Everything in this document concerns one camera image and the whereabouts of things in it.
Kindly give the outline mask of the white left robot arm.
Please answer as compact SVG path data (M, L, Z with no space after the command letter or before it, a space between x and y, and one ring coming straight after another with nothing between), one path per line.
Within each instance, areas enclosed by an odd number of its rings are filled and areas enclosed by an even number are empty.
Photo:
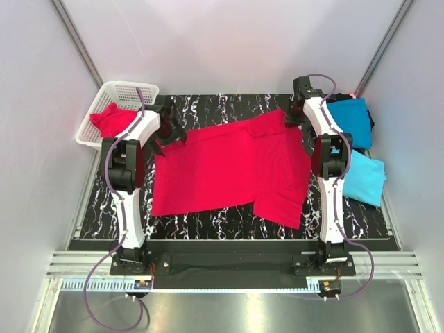
M117 211L119 239L110 251L111 274L131 271L136 275L154 273L147 240L142 228L139 195L146 175L143 148L148 146L163 156L163 147L187 141L187 133L176 118L177 107L171 99L145 104L142 91L136 88L141 107L135 120L122 133L107 137L101 144L100 171L112 195Z

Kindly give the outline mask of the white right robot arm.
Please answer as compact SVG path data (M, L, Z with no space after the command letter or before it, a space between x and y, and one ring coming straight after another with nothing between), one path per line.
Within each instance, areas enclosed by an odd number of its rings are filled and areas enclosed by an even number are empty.
M325 74L295 78L285 116L286 126L308 120L316 134L311 172L321 195L321 231L318 248L307 268L321 275L353 276L355 266L343 229L343 186L351 163L352 135L335 122L327 107L330 96L311 86L312 77L331 79Z

